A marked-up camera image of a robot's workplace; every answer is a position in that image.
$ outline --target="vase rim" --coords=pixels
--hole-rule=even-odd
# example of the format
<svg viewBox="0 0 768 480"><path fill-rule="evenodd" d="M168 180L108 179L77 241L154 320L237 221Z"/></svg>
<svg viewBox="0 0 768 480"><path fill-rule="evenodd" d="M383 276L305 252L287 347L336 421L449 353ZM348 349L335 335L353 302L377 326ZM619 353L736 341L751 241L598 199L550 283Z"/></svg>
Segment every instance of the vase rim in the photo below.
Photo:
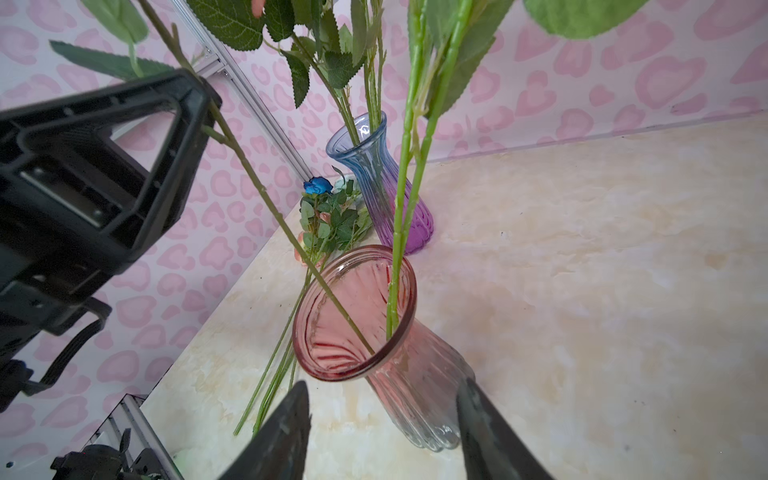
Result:
<svg viewBox="0 0 768 480"><path fill-rule="evenodd" d="M392 249L383 245L365 245L363 247L357 247L356 249L350 250L341 257L335 259L323 270L322 275L323 278L327 280L330 277L337 276L347 270L354 269L366 261L375 259L385 259L391 263ZM305 302L307 299L314 297L314 295L310 295L313 289L319 289L317 280L312 281L310 288L306 291L306 294L301 300L301 304L296 309L296 315L293 318L292 331L293 351L296 354L296 359L307 373L309 373L312 377L318 380L323 380L325 382L342 382L344 380L351 380L365 376L371 373L376 367L386 363L387 360L392 357L392 355L401 346L403 340L408 334L408 331L413 324L413 320L415 319L416 312L416 275L410 262L405 257L402 259L400 273L401 279L405 277L405 280L407 280L407 284L410 285L410 288L406 289L407 297L405 298L405 308L400 318L400 323L398 324L395 331L392 332L392 337L387 340L384 345L377 349L373 355L363 360L362 362L359 362L354 366L350 366L347 369L336 370L333 372L318 367L316 362L311 360L312 355L309 351L310 349L304 349L304 343L306 342L304 341L303 331L306 330L306 319L308 316L302 316L300 314L305 310Z"/></svg>
<svg viewBox="0 0 768 480"><path fill-rule="evenodd" d="M354 119L355 127L358 127L361 124L368 125L368 112L355 117ZM346 125L344 127L341 127L339 130L336 131L335 134L331 137L330 140L328 140L328 143L326 144L326 154L328 154L329 157L331 157L333 160L339 160L339 159L345 159L348 157L353 157L360 151L368 150L371 148L371 146L374 145L380 139L384 132L386 132L386 113L382 112L382 123L379 125L379 128L376 129L376 131L369 134L369 136L361 141L359 144L355 145L354 147L350 148L349 150L344 151L337 151L335 149L335 146L344 138L349 138L349 130L346 129Z"/></svg>

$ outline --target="beige marble surface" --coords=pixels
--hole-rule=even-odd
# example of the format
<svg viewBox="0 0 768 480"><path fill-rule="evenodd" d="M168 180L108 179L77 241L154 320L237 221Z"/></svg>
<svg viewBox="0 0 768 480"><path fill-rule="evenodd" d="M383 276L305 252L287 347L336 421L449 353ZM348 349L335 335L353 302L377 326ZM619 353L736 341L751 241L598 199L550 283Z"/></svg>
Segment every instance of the beige marble surface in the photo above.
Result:
<svg viewBox="0 0 768 480"><path fill-rule="evenodd" d="M768 478L768 116L432 164L422 197L418 318L553 476ZM248 441L302 278L277 233L142 407L187 480ZM309 387L305 478L465 477L365 381Z"/></svg>

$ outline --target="glass vase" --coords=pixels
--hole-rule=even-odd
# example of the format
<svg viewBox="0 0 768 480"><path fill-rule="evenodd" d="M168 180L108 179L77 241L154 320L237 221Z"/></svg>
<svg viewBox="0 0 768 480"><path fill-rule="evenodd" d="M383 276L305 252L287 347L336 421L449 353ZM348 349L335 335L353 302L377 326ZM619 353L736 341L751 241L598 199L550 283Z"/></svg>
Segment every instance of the glass vase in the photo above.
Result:
<svg viewBox="0 0 768 480"><path fill-rule="evenodd" d="M383 245L392 248L393 222L395 219L395 196L397 195L398 164L392 159L386 147L386 115L382 112L382 123L372 132L368 114L355 119L360 143L354 147L346 127L337 131L326 146L326 153L335 161L348 167L359 182L362 196L371 214L373 226ZM411 194L411 182L406 186L406 201ZM406 255L421 250L435 230L434 220L421 199L413 212L411 230L406 243Z"/></svg>
<svg viewBox="0 0 768 480"><path fill-rule="evenodd" d="M386 298L392 250L351 250L323 271L333 294L372 347L365 348L317 282L307 290L293 323L293 349L311 376L327 382L364 377L392 422L420 448L439 452L460 441L456 393L475 378L464 358L415 317L416 278L408 260L400 276L400 323L386 340Z"/></svg>

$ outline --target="pink glass vase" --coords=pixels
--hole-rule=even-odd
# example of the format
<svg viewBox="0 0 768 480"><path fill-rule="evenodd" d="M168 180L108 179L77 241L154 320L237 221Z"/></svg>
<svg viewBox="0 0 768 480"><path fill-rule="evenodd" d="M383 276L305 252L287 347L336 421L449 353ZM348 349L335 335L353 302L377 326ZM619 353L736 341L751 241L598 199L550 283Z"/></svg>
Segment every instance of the pink glass vase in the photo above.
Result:
<svg viewBox="0 0 768 480"><path fill-rule="evenodd" d="M383 245L392 248L395 231L395 197L399 167L386 148L386 114L382 112L382 123L371 132L368 114L355 119L360 143L354 147L346 127L337 131L328 141L326 153L335 161L348 167L360 185L368 213ZM411 194L411 182L406 184L406 200ZM424 201L419 199L413 212L411 230L406 241L406 255L421 250L435 231L434 220Z"/></svg>
<svg viewBox="0 0 768 480"><path fill-rule="evenodd" d="M365 377L390 419L414 445L435 452L459 444L456 393L475 378L464 358L415 317L416 278L408 260L400 274L400 324L386 340L386 298L392 251L360 247L323 271L346 311L373 348L359 337L313 282L293 324L293 349L311 376L327 382Z"/></svg>

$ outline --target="blue rose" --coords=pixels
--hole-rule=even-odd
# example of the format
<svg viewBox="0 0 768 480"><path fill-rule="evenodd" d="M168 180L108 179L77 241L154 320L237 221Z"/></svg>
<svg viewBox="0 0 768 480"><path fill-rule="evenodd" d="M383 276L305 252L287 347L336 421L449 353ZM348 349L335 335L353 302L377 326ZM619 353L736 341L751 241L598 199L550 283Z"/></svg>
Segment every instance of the blue rose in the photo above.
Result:
<svg viewBox="0 0 768 480"><path fill-rule="evenodd" d="M304 182L304 191L308 194L327 194L333 189L333 185L324 177L313 177Z"/></svg>

